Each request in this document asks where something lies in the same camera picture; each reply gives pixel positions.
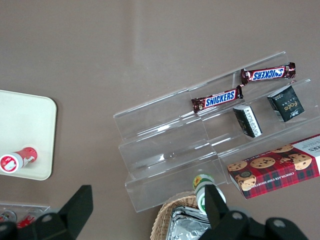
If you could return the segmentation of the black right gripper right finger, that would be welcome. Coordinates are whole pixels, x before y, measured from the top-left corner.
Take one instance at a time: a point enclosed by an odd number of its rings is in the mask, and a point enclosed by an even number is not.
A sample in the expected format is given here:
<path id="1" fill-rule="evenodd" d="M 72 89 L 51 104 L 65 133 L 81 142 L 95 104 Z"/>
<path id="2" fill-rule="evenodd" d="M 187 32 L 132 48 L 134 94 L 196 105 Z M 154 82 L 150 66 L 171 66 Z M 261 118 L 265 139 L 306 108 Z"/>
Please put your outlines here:
<path id="1" fill-rule="evenodd" d="M 210 229 L 203 240 L 262 240 L 262 225 L 240 210 L 229 210 L 215 185 L 205 186 L 205 210 Z"/>

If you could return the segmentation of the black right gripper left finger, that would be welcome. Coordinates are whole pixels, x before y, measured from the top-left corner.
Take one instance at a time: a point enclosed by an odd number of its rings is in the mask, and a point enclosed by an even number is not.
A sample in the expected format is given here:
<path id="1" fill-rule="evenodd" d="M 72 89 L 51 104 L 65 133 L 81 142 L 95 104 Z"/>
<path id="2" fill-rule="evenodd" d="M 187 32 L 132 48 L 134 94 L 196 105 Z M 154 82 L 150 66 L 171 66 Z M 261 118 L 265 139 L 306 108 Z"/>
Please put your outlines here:
<path id="1" fill-rule="evenodd" d="M 82 185 L 58 212 L 41 215 L 17 231 L 18 240 L 75 240 L 93 212 L 91 185 Z"/>

